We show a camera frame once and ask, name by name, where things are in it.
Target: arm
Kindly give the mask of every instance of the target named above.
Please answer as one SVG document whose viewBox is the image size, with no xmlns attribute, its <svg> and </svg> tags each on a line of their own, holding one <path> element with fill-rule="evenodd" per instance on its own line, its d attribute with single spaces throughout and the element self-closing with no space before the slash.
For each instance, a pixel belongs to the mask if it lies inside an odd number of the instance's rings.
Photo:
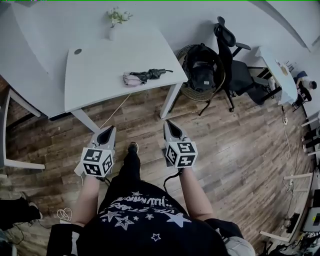
<svg viewBox="0 0 320 256">
<path fill-rule="evenodd" d="M 296 81 L 295 86 L 296 86 L 297 89 L 299 88 L 300 82 L 302 82 L 302 78 L 298 78 L 298 80 Z"/>
<path fill-rule="evenodd" d="M 79 197 L 73 210 L 73 224 L 84 227 L 97 215 L 100 181 L 93 176 L 86 176 Z"/>
<path fill-rule="evenodd" d="M 201 221 L 215 218 L 216 214 L 211 203 L 201 188 L 192 168 L 185 168 L 179 177 L 189 215 Z"/>
</svg>

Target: sleeve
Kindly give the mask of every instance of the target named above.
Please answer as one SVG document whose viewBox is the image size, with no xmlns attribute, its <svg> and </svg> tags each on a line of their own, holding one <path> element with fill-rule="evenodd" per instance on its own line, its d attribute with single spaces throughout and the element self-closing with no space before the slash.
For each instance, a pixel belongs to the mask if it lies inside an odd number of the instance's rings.
<svg viewBox="0 0 320 256">
<path fill-rule="evenodd" d="M 233 222 L 224 221 L 217 218 L 209 218 L 204 222 L 207 223 L 214 230 L 219 229 L 220 235 L 224 238 L 230 238 L 230 237 L 239 237 L 242 239 L 244 238 L 238 225 Z"/>
<path fill-rule="evenodd" d="M 75 224 L 56 224 L 51 228 L 46 256 L 78 256 L 77 240 L 83 227 Z"/>
</svg>

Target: white desk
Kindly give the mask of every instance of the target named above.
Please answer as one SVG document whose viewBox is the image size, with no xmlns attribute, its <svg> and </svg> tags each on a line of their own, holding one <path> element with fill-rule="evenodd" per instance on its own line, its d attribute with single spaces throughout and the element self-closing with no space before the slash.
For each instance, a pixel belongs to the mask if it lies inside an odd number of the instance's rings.
<svg viewBox="0 0 320 256">
<path fill-rule="evenodd" d="M 264 46 L 260 46 L 258 48 L 255 56 L 263 58 L 276 84 L 280 86 L 282 89 L 282 95 L 281 95 L 281 100 L 279 101 L 279 105 L 284 104 L 286 102 L 289 102 L 290 104 L 294 103 L 298 97 L 297 87 L 286 65 L 283 64 L 283 67 L 286 69 L 287 75 L 284 74 L 281 67 L 277 64 L 276 62 L 277 58 L 275 58 L 273 54 Z M 270 93 L 270 97 L 275 93 L 277 93 L 278 91 L 281 91 L 281 89 L 279 88 L 272 91 Z"/>
<path fill-rule="evenodd" d="M 93 132 L 99 127 L 82 111 L 82 107 L 118 96 L 152 88 L 172 85 L 160 112 L 164 118 L 182 83 L 187 76 L 163 35 L 154 28 L 121 27 L 115 40 L 102 39 L 90 48 L 78 48 L 68 52 L 64 105 Z M 149 69 L 172 70 L 160 79 L 148 80 L 147 84 L 126 87 L 124 72 L 144 72 Z"/>
</svg>

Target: wooden floor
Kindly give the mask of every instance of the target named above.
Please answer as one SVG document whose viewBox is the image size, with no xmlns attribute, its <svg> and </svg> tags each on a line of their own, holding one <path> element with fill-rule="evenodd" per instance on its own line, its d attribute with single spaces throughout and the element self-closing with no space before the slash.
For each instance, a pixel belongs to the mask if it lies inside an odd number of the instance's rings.
<svg viewBox="0 0 320 256">
<path fill-rule="evenodd" d="M 166 168 L 161 149 L 164 147 L 163 123 L 159 113 L 168 87 L 133 94 L 107 125 L 115 125 L 116 154 L 113 175 L 116 175 L 132 141 L 139 143 L 141 178 L 162 188 L 164 179 L 176 172 Z M 126 96 L 107 100 L 85 109 L 101 126 Z M 199 117 L 205 104 L 182 96 L 168 118 L 183 125 L 196 142 L 199 155 L 194 172 L 210 199 L 217 216 L 239 225 L 244 237 L 260 252 L 264 239 L 260 230 L 280 234 L 280 226 L 287 213 L 291 195 L 286 192 L 283 176 L 292 173 L 286 159 L 288 145 L 282 123 L 281 107 L 270 99 L 263 106 L 256 105 L 247 95 L 234 98 L 236 108 L 229 112 L 225 93 L 215 96 L 211 106 Z M 307 128 L 302 108 L 292 113 L 286 107 L 288 135 L 295 174 L 313 171 L 313 161 L 300 145 Z M 74 174 L 83 147 L 92 133 L 72 115 L 56 121 L 34 117 L 7 131 L 7 157 L 13 160 L 45 164 L 45 170 L 34 171 L 5 167 L 1 172 L 9 179 L 0 180 L 0 197 L 16 199 L 25 192 L 44 215 L 45 227 L 57 224 L 57 210 L 75 203 L 81 179 Z M 107 185 L 101 183 L 102 200 Z M 168 192 L 183 206 L 185 202 L 179 179 L 167 183 Z M 19 226 L 24 241 L 18 245 L 21 255 L 44 256 L 49 229 L 35 222 Z M 14 227 L 10 233 L 15 242 L 22 237 Z"/>
</svg>

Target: black pants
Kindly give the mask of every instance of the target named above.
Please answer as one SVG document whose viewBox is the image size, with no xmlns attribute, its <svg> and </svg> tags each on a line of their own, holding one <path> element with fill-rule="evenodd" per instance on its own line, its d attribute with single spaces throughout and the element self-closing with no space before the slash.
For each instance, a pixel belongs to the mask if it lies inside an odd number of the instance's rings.
<svg viewBox="0 0 320 256">
<path fill-rule="evenodd" d="M 17 200 L 0 200 L 0 229 L 11 229 L 13 223 L 31 222 L 40 219 L 39 210 L 29 206 L 28 202 L 20 197 Z"/>
<path fill-rule="evenodd" d="M 316 129 L 314 129 L 312 131 L 307 132 L 307 134 L 304 136 L 304 140 L 305 141 L 312 140 L 313 137 L 316 137 L 316 136 L 317 136 Z M 308 149 L 308 148 L 314 147 L 315 145 L 317 145 L 319 143 L 320 143 L 320 138 L 317 137 L 316 139 L 314 139 L 311 142 L 307 143 L 305 145 L 305 147 Z"/>
<path fill-rule="evenodd" d="M 132 189 L 135 185 L 138 185 L 140 181 L 140 159 L 136 152 L 129 150 L 123 160 L 123 166 L 118 176 L 112 179 L 104 200 L 99 207 L 99 212 L 110 205 L 125 190 Z"/>
</svg>

